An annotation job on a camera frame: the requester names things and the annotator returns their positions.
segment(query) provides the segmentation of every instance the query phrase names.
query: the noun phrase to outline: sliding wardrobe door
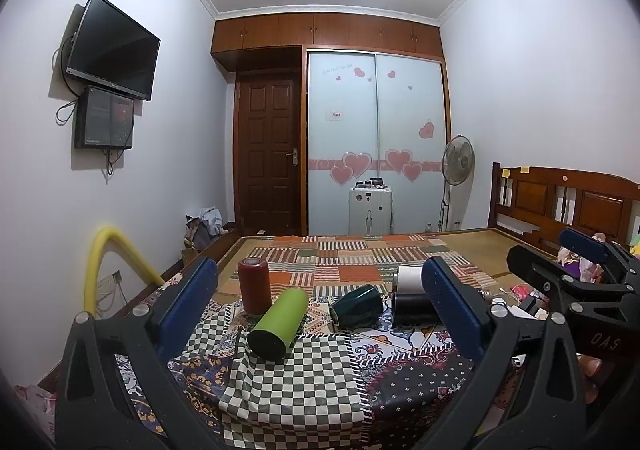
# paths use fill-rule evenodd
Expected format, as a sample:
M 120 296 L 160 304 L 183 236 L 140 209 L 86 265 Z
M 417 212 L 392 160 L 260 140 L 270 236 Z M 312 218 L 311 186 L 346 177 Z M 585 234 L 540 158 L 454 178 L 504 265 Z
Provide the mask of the sliding wardrobe door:
M 309 53 L 309 235 L 346 235 L 349 190 L 377 175 L 375 56 Z
M 438 62 L 376 55 L 380 177 L 393 189 L 394 234 L 437 231 L 446 145 Z

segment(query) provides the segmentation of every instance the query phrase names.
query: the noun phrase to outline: red cylinder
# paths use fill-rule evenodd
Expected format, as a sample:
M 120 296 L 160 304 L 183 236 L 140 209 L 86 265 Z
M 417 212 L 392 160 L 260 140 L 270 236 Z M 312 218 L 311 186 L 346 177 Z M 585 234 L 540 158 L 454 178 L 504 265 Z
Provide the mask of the red cylinder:
M 271 307 L 269 265 L 256 256 L 238 262 L 242 306 L 250 315 L 263 315 Z

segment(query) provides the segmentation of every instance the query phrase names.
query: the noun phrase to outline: electrical outlet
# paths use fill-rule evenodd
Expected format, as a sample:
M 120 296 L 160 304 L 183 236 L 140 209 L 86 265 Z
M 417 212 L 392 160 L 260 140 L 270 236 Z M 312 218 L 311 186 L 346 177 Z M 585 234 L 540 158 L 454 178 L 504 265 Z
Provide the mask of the electrical outlet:
M 104 279 L 99 280 L 95 287 L 96 295 L 98 296 L 98 302 L 104 297 L 116 292 L 116 277 L 115 274 L 110 274 Z

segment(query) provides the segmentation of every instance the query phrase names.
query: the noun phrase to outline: patchwork bedspread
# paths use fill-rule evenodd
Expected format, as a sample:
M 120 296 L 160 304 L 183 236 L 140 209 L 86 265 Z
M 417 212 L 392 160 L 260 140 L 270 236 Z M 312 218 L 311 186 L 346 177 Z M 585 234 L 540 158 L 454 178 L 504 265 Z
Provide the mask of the patchwork bedspread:
M 195 411 L 227 445 L 238 448 L 411 446 L 473 364 L 458 354 L 442 325 L 392 329 L 386 284 L 399 265 L 420 265 L 433 255 L 443 256 L 472 286 L 490 286 L 493 279 L 433 236 L 259 242 L 251 255 L 268 261 L 274 298 L 286 287 L 303 287 L 311 295 L 307 314 L 286 358 L 267 362 L 246 344 L 257 318 L 244 313 L 240 300 L 224 305 L 212 300 L 182 356 L 168 364 Z M 370 328 L 334 332 L 328 305 L 364 283 L 384 294 L 383 315 Z M 229 293 L 234 286 L 237 273 L 221 290 Z M 143 424 L 163 434 L 128 359 L 117 360 Z

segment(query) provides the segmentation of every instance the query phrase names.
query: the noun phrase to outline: small monitor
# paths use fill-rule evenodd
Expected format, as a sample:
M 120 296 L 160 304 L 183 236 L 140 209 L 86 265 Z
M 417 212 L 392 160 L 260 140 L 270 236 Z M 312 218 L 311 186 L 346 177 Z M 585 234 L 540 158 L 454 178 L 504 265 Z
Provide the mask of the small monitor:
M 157 36 L 107 0 L 88 0 L 66 72 L 150 100 L 159 47 Z
M 133 99 L 87 86 L 78 101 L 74 146 L 125 150 L 133 146 Z

